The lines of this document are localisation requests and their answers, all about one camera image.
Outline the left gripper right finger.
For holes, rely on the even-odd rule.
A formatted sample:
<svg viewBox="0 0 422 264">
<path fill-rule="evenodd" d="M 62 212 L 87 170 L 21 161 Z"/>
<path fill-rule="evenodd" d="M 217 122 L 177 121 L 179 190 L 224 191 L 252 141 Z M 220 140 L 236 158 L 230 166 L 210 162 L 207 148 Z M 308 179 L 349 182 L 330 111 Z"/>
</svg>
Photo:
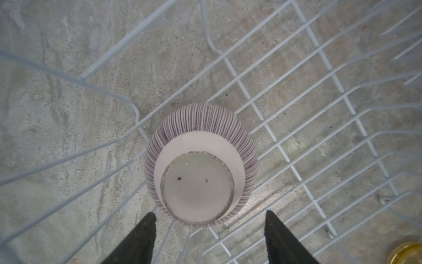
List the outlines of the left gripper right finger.
<svg viewBox="0 0 422 264">
<path fill-rule="evenodd" d="M 264 236 L 269 264 L 319 264 L 271 210 L 266 212 Z"/>
</svg>

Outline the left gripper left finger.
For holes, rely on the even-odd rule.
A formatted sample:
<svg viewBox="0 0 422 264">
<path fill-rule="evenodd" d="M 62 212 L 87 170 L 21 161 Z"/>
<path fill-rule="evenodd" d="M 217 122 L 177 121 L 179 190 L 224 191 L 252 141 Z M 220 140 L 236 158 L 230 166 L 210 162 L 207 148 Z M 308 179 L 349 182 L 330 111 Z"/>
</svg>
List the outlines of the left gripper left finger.
<svg viewBox="0 0 422 264">
<path fill-rule="evenodd" d="M 150 264 L 156 239 L 156 214 L 149 212 L 102 264 Z"/>
</svg>

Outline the white ceramic bowl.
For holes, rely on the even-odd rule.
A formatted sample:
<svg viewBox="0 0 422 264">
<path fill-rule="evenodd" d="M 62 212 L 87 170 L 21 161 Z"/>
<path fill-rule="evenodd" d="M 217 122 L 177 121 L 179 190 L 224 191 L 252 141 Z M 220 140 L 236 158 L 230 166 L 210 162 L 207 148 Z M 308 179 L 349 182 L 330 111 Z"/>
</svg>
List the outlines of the white ceramic bowl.
<svg viewBox="0 0 422 264">
<path fill-rule="evenodd" d="M 232 111 L 193 103 L 156 127 L 145 172 L 160 210 L 182 224 L 209 227 L 245 206 L 257 180 L 258 160 L 249 132 Z"/>
</svg>

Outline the yellow glass cup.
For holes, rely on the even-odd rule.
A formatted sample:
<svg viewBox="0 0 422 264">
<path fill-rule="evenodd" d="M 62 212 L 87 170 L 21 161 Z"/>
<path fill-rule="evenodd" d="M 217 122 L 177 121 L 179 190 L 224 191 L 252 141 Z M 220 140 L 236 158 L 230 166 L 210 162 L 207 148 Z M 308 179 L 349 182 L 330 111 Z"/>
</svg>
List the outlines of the yellow glass cup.
<svg viewBox="0 0 422 264">
<path fill-rule="evenodd" d="M 417 242 L 406 242 L 390 253 L 387 264 L 422 264 L 422 245 Z"/>
</svg>

